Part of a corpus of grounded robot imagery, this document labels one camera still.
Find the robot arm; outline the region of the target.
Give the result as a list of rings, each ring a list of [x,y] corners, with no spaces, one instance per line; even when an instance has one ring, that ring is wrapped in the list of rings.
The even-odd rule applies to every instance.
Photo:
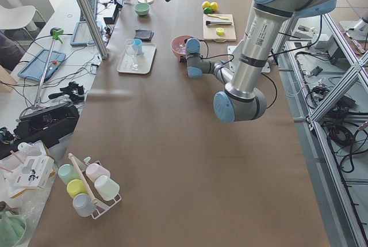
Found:
[[[256,88],[282,24],[291,17],[320,16],[334,10],[337,0],[253,0],[254,19],[245,39],[236,70],[232,72],[220,61],[204,59],[200,42],[186,42],[187,73],[191,78],[213,74],[224,84],[215,94],[214,112],[225,123],[255,120],[266,111],[264,94]]]

